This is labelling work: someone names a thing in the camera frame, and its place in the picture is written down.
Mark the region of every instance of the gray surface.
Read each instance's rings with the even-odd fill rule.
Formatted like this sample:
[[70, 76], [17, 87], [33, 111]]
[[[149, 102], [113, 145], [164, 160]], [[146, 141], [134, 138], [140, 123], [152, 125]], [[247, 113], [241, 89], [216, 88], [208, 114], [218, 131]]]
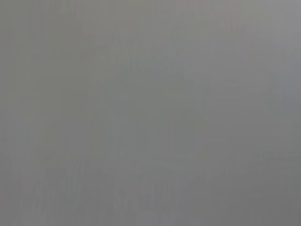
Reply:
[[299, 226], [300, 15], [0, 1], [0, 225]]

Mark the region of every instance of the blurry surface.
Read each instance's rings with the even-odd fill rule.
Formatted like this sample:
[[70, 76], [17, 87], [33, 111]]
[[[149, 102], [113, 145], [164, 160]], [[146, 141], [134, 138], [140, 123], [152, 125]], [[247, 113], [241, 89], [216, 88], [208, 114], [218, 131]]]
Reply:
[[2, 0], [0, 225], [300, 225], [300, 15]]

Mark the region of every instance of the gray background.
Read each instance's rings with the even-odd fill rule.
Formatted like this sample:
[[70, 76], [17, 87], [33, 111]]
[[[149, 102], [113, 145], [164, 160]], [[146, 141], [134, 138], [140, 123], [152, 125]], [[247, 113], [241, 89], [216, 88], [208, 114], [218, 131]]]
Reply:
[[1, 226], [299, 226], [301, 4], [0, 1]]

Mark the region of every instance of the gray wall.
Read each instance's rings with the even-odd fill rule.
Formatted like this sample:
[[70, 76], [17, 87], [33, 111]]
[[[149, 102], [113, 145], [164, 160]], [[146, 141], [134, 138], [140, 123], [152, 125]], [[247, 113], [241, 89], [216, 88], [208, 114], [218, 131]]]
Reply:
[[299, 226], [301, 5], [0, 1], [1, 226]]

